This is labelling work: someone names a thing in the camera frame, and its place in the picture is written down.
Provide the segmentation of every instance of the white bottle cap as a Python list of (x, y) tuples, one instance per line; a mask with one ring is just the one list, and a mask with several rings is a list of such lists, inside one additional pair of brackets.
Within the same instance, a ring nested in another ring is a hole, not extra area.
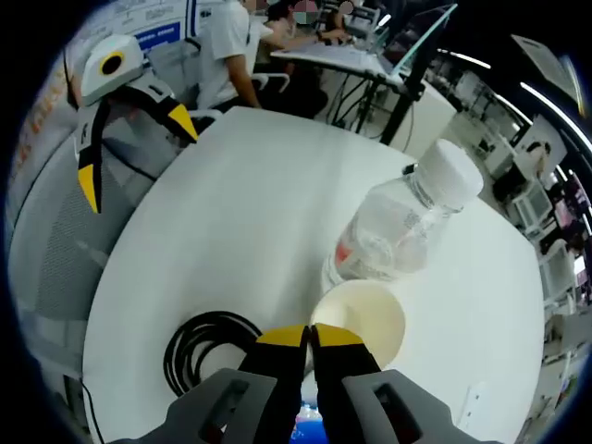
[(437, 140), (419, 159), (415, 175), (434, 201), (461, 210), (483, 190), (483, 177), (473, 160), (454, 143)]

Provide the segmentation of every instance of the gray fabric chair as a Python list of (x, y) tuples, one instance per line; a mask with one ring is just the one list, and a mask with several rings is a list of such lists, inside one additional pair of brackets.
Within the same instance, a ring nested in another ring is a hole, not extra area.
[(77, 178), (73, 139), (49, 159), (23, 204), (8, 276), (25, 339), (43, 366), (80, 377), (87, 320), (106, 261), (152, 182), (104, 149), (103, 213)]

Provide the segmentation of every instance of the white paper cup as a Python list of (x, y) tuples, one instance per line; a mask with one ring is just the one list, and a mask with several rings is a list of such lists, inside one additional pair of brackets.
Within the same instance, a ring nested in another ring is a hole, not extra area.
[(318, 303), (311, 325), (347, 328), (364, 341), (381, 369), (397, 356), (405, 335), (405, 314), (397, 298), (373, 280), (348, 280)]

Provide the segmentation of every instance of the white round table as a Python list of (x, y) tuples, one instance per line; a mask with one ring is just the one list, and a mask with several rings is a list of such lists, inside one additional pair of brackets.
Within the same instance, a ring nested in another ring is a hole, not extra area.
[[(164, 421), (175, 399), (164, 350), (193, 315), (229, 310), (263, 330), (307, 322), (321, 264), (364, 195), (412, 161), (261, 110), (234, 108), (210, 127), (146, 195), (96, 291), (83, 374), (105, 440)], [(531, 245), (475, 199), (450, 221), (429, 267), (393, 291), (407, 329), (391, 366), (446, 402), (474, 437), (513, 442), (542, 357)]]

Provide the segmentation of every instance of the monitor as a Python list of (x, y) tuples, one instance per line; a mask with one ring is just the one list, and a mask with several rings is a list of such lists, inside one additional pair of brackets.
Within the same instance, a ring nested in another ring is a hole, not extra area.
[(392, 75), (411, 62), (419, 47), (439, 26), (446, 23), (457, 6), (439, 6), (412, 16), (400, 31), (389, 38), (382, 54), (378, 56), (385, 72)]

